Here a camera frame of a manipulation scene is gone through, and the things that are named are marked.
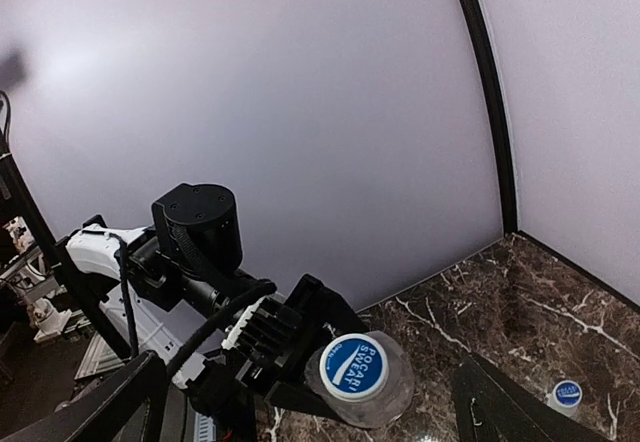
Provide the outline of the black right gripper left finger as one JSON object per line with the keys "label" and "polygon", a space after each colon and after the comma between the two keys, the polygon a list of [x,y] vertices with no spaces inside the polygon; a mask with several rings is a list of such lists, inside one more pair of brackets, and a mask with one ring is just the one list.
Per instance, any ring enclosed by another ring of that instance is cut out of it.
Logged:
{"label": "black right gripper left finger", "polygon": [[86,396],[9,436],[7,441],[111,441],[141,408],[139,439],[160,439],[168,393],[164,361],[145,351]]}

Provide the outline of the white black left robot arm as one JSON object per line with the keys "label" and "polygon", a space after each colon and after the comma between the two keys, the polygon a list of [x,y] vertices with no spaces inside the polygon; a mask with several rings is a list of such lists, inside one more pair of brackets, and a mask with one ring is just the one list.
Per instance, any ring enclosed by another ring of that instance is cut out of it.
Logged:
{"label": "white black left robot arm", "polygon": [[366,327],[312,275],[288,295],[246,273],[236,199],[216,184],[182,183],[157,199],[148,227],[94,217],[65,242],[81,273],[113,281],[101,311],[138,351],[153,351],[194,409],[228,421],[255,398],[334,419],[307,382],[333,331]]}

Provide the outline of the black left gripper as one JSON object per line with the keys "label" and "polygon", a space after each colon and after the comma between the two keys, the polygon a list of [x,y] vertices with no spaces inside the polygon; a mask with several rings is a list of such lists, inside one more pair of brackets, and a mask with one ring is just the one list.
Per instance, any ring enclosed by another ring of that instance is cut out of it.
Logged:
{"label": "black left gripper", "polygon": [[319,395],[296,381],[316,350],[341,335],[367,333],[369,328],[339,293],[309,274],[302,276],[285,304],[302,315],[294,339],[275,360],[252,360],[236,349],[226,350],[245,360],[237,378],[252,390],[267,394],[264,399],[273,407],[342,421]]}

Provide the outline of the black right corner post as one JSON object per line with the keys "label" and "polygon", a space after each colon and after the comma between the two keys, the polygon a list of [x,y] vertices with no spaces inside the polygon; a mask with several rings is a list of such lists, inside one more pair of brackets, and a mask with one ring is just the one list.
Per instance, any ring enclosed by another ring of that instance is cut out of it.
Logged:
{"label": "black right corner post", "polygon": [[516,177],[506,107],[480,0],[459,0],[476,58],[489,120],[505,234],[518,231]]}

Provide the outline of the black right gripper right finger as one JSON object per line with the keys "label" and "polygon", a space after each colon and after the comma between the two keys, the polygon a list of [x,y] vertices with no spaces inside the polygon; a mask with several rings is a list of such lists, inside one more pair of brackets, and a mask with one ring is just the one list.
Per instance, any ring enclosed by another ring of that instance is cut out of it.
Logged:
{"label": "black right gripper right finger", "polygon": [[468,354],[452,382],[461,441],[603,441],[605,438],[547,407],[477,353]]}

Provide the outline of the blue white bottle cap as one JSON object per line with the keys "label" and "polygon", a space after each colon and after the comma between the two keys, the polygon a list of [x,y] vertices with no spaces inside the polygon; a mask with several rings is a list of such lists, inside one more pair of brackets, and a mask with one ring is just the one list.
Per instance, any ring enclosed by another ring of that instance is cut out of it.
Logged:
{"label": "blue white bottle cap", "polygon": [[367,334],[345,334],[321,352],[319,377],[327,392],[345,402],[375,397],[384,388],[389,358],[379,341]]}
{"label": "blue white bottle cap", "polygon": [[583,397],[583,390],[581,386],[573,380],[562,380],[558,382],[551,393],[556,392],[558,396],[569,396],[577,393],[581,393]]}

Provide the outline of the clear bottle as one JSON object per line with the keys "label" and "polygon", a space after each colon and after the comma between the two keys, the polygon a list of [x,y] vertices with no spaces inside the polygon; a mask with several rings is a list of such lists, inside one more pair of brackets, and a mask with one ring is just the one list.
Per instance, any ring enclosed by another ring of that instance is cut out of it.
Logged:
{"label": "clear bottle", "polygon": [[345,423],[377,429],[409,407],[415,377],[409,356],[381,331],[349,333],[316,350],[306,385]]}
{"label": "clear bottle", "polygon": [[581,393],[569,396],[558,396],[556,392],[553,392],[547,394],[544,399],[545,404],[549,408],[571,419],[577,417],[581,401]]}

